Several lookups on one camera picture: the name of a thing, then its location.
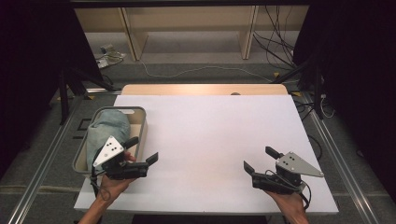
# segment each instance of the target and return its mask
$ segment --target black curtain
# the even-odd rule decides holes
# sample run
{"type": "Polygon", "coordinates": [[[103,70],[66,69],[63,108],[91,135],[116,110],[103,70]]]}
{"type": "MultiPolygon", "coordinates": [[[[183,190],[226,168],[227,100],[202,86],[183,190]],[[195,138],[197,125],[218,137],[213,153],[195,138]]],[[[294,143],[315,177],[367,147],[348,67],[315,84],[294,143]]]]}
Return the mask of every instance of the black curtain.
{"type": "MultiPolygon", "coordinates": [[[[338,32],[330,35],[326,50],[318,55],[323,60],[323,90],[396,202],[396,181],[391,177],[396,172],[396,14],[387,1],[361,0],[349,6],[338,32]]],[[[324,29],[320,24],[329,22],[323,20],[332,13],[322,7],[310,10],[296,44],[297,63],[312,52],[308,43],[318,42],[318,29],[324,29]]],[[[314,82],[312,77],[305,81],[314,82]]]]}
{"type": "Polygon", "coordinates": [[[29,144],[65,67],[103,79],[71,7],[0,1],[0,31],[1,177],[29,144]]]}

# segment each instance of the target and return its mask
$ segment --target white tabletop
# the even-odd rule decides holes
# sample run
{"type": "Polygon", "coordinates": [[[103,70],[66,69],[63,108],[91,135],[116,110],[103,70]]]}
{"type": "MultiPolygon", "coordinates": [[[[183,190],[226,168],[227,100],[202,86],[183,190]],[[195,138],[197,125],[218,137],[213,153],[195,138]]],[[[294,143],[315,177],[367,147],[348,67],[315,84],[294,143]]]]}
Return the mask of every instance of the white tabletop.
{"type": "MultiPolygon", "coordinates": [[[[148,134],[143,158],[159,152],[148,177],[137,179],[108,208],[135,214],[266,215],[280,213],[274,201],[254,189],[243,167],[275,171],[269,146],[295,152],[321,170],[294,102],[288,95],[133,96],[115,106],[142,106],[148,134]]],[[[338,209],[325,178],[302,175],[312,189],[307,213],[338,209]]],[[[309,197],[307,189],[304,195],[309,197]]],[[[84,181],[77,210],[94,200],[84,181]]]]}

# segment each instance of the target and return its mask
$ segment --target black cable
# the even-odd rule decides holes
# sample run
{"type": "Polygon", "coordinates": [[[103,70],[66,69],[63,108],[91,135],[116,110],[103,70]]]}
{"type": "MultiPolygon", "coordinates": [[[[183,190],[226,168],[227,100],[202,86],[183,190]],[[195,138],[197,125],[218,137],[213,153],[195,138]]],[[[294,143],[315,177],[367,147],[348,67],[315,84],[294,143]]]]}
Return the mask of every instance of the black cable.
{"type": "Polygon", "coordinates": [[[289,44],[282,38],[282,35],[279,32],[279,30],[280,30],[280,26],[279,26],[279,6],[276,7],[276,22],[274,22],[274,20],[272,19],[271,15],[270,15],[270,13],[268,11],[267,6],[265,6],[265,11],[267,12],[267,15],[270,18],[270,21],[271,21],[271,23],[272,23],[272,25],[274,27],[274,31],[271,34],[271,39],[272,39],[274,33],[279,37],[279,39],[280,39],[280,41],[282,43],[282,48],[283,48],[283,50],[284,50],[284,52],[286,54],[286,57],[288,58],[289,62],[292,64],[292,61],[289,58],[289,55],[291,56],[291,53],[289,52],[288,49],[284,48],[284,46],[289,45],[289,44]]]}
{"type": "Polygon", "coordinates": [[[306,184],[306,187],[309,190],[309,199],[306,199],[305,195],[303,195],[303,193],[299,193],[299,195],[303,198],[304,202],[305,202],[305,206],[304,206],[304,210],[306,210],[309,207],[309,204],[311,204],[311,198],[312,198],[312,192],[311,192],[311,188],[309,188],[309,185],[306,184]]]}
{"type": "Polygon", "coordinates": [[[290,6],[289,13],[285,19],[285,31],[283,32],[283,39],[286,39],[286,30],[287,30],[286,28],[287,28],[287,24],[288,24],[288,18],[289,18],[289,15],[290,15],[292,9],[293,9],[293,6],[290,6]]]}
{"type": "Polygon", "coordinates": [[[319,161],[321,159],[321,157],[322,157],[322,154],[323,154],[323,148],[321,147],[319,141],[316,138],[314,138],[314,136],[312,136],[310,134],[307,134],[307,135],[308,135],[309,138],[311,138],[312,140],[314,140],[314,142],[316,142],[318,144],[319,155],[317,156],[317,160],[319,161]]]}
{"type": "MultiPolygon", "coordinates": [[[[279,175],[279,174],[277,174],[277,173],[275,173],[274,171],[271,171],[271,170],[266,170],[266,171],[265,171],[265,174],[267,175],[268,172],[269,172],[269,173],[272,173],[272,174],[275,175],[277,178],[283,180],[283,182],[285,182],[286,184],[288,184],[288,186],[283,185],[283,188],[290,189],[290,190],[293,190],[293,191],[298,191],[298,190],[299,190],[299,189],[298,189],[297,187],[295,187],[292,183],[290,183],[289,180],[286,179],[285,177],[283,177],[283,176],[281,176],[281,175],[279,175]]],[[[267,176],[265,176],[265,179],[266,179],[268,182],[274,183],[275,185],[278,185],[278,184],[279,184],[279,183],[278,183],[277,181],[275,181],[275,180],[270,180],[270,179],[268,179],[267,176]]]]}
{"type": "Polygon", "coordinates": [[[273,53],[271,50],[269,50],[267,47],[265,47],[265,46],[257,39],[257,37],[256,37],[255,35],[253,35],[253,37],[254,37],[254,39],[256,39],[257,43],[259,43],[260,47],[262,47],[263,49],[265,49],[265,52],[266,52],[266,53],[272,54],[274,57],[278,58],[282,63],[285,63],[285,64],[287,64],[287,65],[290,66],[290,67],[293,67],[292,64],[290,64],[290,63],[286,62],[285,60],[281,59],[279,56],[277,56],[275,53],[273,53]]]}
{"type": "Polygon", "coordinates": [[[313,106],[313,105],[314,105],[314,103],[303,104],[303,103],[301,103],[301,102],[299,102],[299,101],[296,101],[296,100],[293,100],[293,102],[294,102],[294,104],[296,105],[297,111],[298,111],[300,114],[303,113],[303,112],[305,111],[305,107],[306,107],[306,106],[313,106]]]}
{"type": "MultiPolygon", "coordinates": [[[[277,42],[276,40],[273,40],[273,39],[270,39],[270,38],[267,38],[267,37],[264,37],[264,36],[262,36],[262,35],[257,34],[256,31],[254,32],[254,35],[257,35],[257,36],[258,36],[259,38],[261,38],[261,39],[264,39],[264,40],[267,40],[267,41],[271,41],[271,42],[276,43],[276,44],[278,44],[278,45],[282,45],[282,43],[277,42]]],[[[293,46],[285,46],[285,47],[288,48],[288,49],[294,49],[293,46]]]]}
{"type": "Polygon", "coordinates": [[[301,121],[303,121],[311,112],[312,110],[314,110],[314,107],[312,107],[308,113],[306,113],[306,115],[301,119],[301,121]]]}
{"type": "Polygon", "coordinates": [[[102,75],[102,76],[104,76],[105,78],[107,78],[108,83],[110,83],[110,85],[114,85],[114,83],[113,83],[113,81],[111,80],[110,77],[108,77],[108,76],[106,76],[106,75],[102,75]]]}
{"type": "MultiPolygon", "coordinates": [[[[92,168],[91,168],[91,178],[90,178],[90,180],[91,180],[91,185],[92,185],[92,188],[93,188],[93,192],[95,194],[95,198],[99,194],[99,186],[97,185],[98,177],[97,177],[97,173],[95,172],[95,167],[93,166],[93,162],[96,161],[96,158],[99,156],[99,153],[100,153],[101,150],[102,149],[99,148],[96,151],[95,156],[93,157],[93,160],[92,160],[92,168]]],[[[102,223],[102,216],[100,216],[97,224],[100,224],[100,223],[102,223]]]]}

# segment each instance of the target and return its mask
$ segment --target plastic bin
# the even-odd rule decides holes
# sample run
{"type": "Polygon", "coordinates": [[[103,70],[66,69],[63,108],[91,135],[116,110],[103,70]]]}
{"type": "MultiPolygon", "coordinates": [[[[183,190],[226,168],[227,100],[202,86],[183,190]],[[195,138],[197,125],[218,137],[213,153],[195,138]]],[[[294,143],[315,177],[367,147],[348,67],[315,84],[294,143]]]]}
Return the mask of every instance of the plastic bin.
{"type": "MultiPolygon", "coordinates": [[[[142,160],[143,148],[146,141],[146,134],[148,131],[148,124],[146,121],[146,111],[144,108],[139,106],[107,106],[102,107],[95,112],[93,115],[91,124],[100,118],[102,112],[106,109],[118,109],[122,113],[126,114],[129,122],[131,123],[131,138],[139,137],[139,143],[127,150],[136,157],[136,161],[142,160]]],[[[87,164],[87,134],[85,133],[82,143],[78,149],[76,157],[73,160],[73,169],[78,174],[89,177],[91,171],[88,170],[87,164]]]]}

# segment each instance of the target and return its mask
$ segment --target gray floor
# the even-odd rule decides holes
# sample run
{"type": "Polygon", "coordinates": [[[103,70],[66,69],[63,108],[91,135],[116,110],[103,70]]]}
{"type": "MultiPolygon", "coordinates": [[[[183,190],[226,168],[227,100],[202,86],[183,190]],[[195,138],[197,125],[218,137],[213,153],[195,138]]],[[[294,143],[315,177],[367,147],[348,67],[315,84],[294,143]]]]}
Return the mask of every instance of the gray floor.
{"type": "MultiPolygon", "coordinates": [[[[293,43],[297,34],[290,32],[286,37],[290,43],[293,43]]],[[[100,55],[99,47],[109,43],[113,44],[117,51],[127,54],[123,63],[102,70],[102,73],[118,87],[128,83],[267,83],[267,79],[274,78],[274,72],[281,74],[287,72],[269,65],[265,52],[256,43],[253,43],[249,60],[242,60],[237,36],[230,32],[150,34],[142,57],[142,62],[147,66],[147,70],[142,62],[137,63],[130,60],[129,49],[123,34],[87,34],[87,37],[92,45],[92,52],[96,56],[100,55]],[[174,78],[150,77],[147,74],[149,71],[152,75],[172,76],[183,71],[204,67],[206,68],[174,78]]],[[[273,46],[273,50],[285,58],[280,48],[273,46]]],[[[269,57],[269,60],[271,63],[276,63],[273,57],[269,57]]],[[[296,90],[296,82],[293,80],[285,85],[289,91],[296,90]]],[[[103,94],[95,95],[93,99],[83,100],[33,203],[28,209],[24,223],[73,223],[74,220],[79,220],[83,216],[82,212],[73,208],[84,180],[83,176],[76,174],[72,169],[72,161],[81,143],[80,137],[85,133],[79,131],[78,126],[82,119],[90,119],[96,109],[113,105],[115,98],[116,95],[103,94]]],[[[300,102],[304,100],[303,97],[294,98],[300,102]]],[[[20,201],[25,188],[31,183],[40,162],[61,127],[59,125],[61,106],[57,94],[54,95],[50,105],[51,109],[47,111],[40,126],[36,128],[35,135],[29,141],[30,147],[19,154],[0,181],[0,223],[6,223],[10,218],[15,205],[20,201]]],[[[301,113],[302,118],[308,110],[307,108],[301,113]]],[[[356,145],[343,122],[336,114],[331,119],[326,118],[324,122],[347,162],[347,166],[356,178],[359,188],[378,217],[379,223],[394,223],[396,220],[395,203],[384,191],[365,159],[356,154],[356,145]]],[[[347,190],[337,166],[325,147],[313,117],[308,115],[303,124],[307,134],[314,136],[323,147],[323,155],[319,160],[320,168],[326,174],[326,180],[340,210],[339,214],[333,216],[310,216],[310,222],[363,223],[364,218],[361,217],[353,197],[347,190]]],[[[314,141],[311,143],[318,155],[318,145],[314,141]]],[[[107,213],[104,216],[104,223],[131,223],[132,218],[131,214],[107,213]]],[[[283,223],[282,217],[268,218],[271,218],[269,223],[283,223]]]]}

